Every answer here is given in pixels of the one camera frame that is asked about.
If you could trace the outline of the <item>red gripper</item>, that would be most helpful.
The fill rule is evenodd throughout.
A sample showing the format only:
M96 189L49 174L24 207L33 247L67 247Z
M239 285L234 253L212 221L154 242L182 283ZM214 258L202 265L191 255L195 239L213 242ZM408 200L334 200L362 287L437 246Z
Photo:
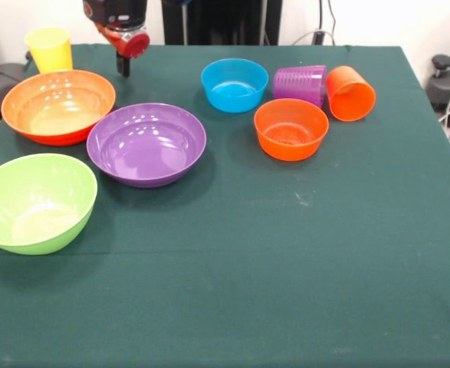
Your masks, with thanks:
M130 76L130 58L137 58L149 46L149 35L145 26L133 29L112 29L96 23L97 30L117 51L117 72Z

